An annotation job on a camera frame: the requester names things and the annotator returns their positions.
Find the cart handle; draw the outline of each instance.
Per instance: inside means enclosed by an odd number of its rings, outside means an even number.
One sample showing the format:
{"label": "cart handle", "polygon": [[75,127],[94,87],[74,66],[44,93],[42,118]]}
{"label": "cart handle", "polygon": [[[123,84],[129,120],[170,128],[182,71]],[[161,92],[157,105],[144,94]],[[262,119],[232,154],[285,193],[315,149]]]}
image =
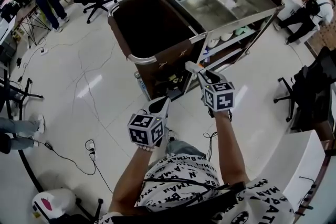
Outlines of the cart handle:
{"label": "cart handle", "polygon": [[[114,10],[118,7],[119,7],[119,2],[113,3],[112,6],[109,8],[109,11],[107,12],[107,16],[111,17]],[[189,26],[189,29],[195,34],[194,37],[191,37],[189,39],[191,44],[196,43],[206,37],[206,32],[198,34],[191,26]],[[157,59],[155,56],[151,56],[148,58],[139,58],[139,57],[134,56],[133,54],[130,54],[128,55],[128,59],[134,63],[137,63],[138,65],[148,65],[150,63],[157,62]]]}

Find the metal cart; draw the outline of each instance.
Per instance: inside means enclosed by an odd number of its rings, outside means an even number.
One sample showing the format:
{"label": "metal cart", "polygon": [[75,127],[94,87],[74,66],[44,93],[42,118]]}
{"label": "metal cart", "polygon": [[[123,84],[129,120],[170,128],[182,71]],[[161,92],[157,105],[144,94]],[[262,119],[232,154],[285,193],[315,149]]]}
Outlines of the metal cart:
{"label": "metal cart", "polygon": [[[118,20],[115,20],[118,9],[127,3],[133,2],[135,4],[138,1],[140,0],[123,0],[114,4],[108,11],[108,21],[123,53],[136,64],[139,72],[135,76],[145,95],[150,99],[157,97],[157,92],[153,91],[157,85],[155,69],[165,69],[167,73],[169,68],[175,66],[175,63],[182,66],[184,62],[191,60],[207,69],[222,71],[248,54],[250,47],[284,8],[281,0],[230,0],[235,3],[231,7],[225,3],[227,0],[162,0],[171,12],[175,13],[183,22],[183,25],[191,31],[187,40],[188,45],[186,46],[183,41],[178,40],[177,44],[170,44],[170,47],[162,48],[164,57],[161,55],[162,51],[155,51],[150,56],[139,57],[133,53],[133,50],[136,49],[128,46],[128,40],[132,39],[131,34],[125,33],[123,31],[125,27],[123,29],[119,27]],[[229,40],[220,40],[224,33],[233,33],[233,35]],[[144,42],[146,43],[147,40],[139,40],[140,44],[144,44]],[[167,59],[173,59],[170,65]],[[180,83],[176,85],[176,89],[159,94],[167,94],[172,99],[176,99],[197,86],[197,80],[193,80],[188,72],[184,73],[179,69],[177,73],[182,78],[179,76],[169,77],[172,81],[177,80],[177,84]]]}

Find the shoe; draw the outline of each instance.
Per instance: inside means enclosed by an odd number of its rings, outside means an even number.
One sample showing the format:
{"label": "shoe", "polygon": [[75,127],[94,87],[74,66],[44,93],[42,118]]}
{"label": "shoe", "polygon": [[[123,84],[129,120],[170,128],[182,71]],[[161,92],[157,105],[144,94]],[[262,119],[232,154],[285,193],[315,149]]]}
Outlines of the shoe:
{"label": "shoe", "polygon": [[34,140],[34,138],[32,136],[29,136],[28,139],[33,140],[33,145],[34,147],[38,147],[40,143],[38,143],[36,140]]}
{"label": "shoe", "polygon": [[70,21],[70,19],[69,19],[68,16],[65,16],[65,18],[64,18],[64,19],[61,19],[61,20],[62,20],[62,22],[63,22],[64,24],[66,24],[67,22]]}
{"label": "shoe", "polygon": [[54,29],[54,31],[56,32],[56,33],[60,33],[60,32],[62,32],[62,30],[63,30],[63,28],[62,27],[58,27],[57,29]]}
{"label": "shoe", "polygon": [[43,134],[44,133],[44,129],[45,129],[45,126],[44,126],[44,117],[43,115],[39,115],[37,120],[39,121],[39,127],[37,129],[37,132],[40,133],[40,134]]}
{"label": "shoe", "polygon": [[168,127],[165,127],[165,128],[167,130],[167,142],[177,140],[177,133],[175,133],[173,130],[169,129]]}
{"label": "shoe", "polygon": [[273,22],[273,26],[274,26],[276,31],[279,31],[281,29],[280,25],[277,24],[276,22]]}

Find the tiled floor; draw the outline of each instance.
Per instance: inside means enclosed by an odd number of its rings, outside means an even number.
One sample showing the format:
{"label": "tiled floor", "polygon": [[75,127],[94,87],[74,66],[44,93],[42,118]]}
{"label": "tiled floor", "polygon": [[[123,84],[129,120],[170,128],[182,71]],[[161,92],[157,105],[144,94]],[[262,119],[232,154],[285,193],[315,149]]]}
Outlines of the tiled floor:
{"label": "tiled floor", "polygon": [[[67,12],[70,22],[63,32],[46,37],[49,52],[44,56],[36,53],[26,69],[23,83],[30,77],[32,93],[42,94],[45,99],[30,100],[25,118],[42,113],[46,132],[39,139],[49,141],[60,155],[75,160],[87,173],[93,172],[93,164],[84,143],[94,139],[97,165],[113,190],[136,148],[129,140],[127,122],[146,99],[133,76],[136,68],[122,54],[106,14],[87,25],[87,15],[80,6],[73,4]],[[238,90],[233,126],[250,178],[260,173],[288,128],[288,103],[272,101],[284,92],[277,79],[289,78],[301,68],[294,50],[305,65],[313,61],[303,44],[286,46],[285,35],[269,27],[250,55],[224,71]],[[27,62],[33,53],[34,48],[27,51],[22,62]],[[22,72],[22,68],[15,69],[11,79],[17,80]],[[209,141],[203,132],[214,132],[216,128],[200,97],[196,88],[174,101],[168,126],[181,139],[206,152]],[[103,211],[108,209],[112,196],[98,173],[84,175],[73,163],[43,146],[27,150],[26,155],[44,186],[69,187],[90,211],[94,211],[97,198],[103,198]],[[219,167],[216,139],[212,162]]]}

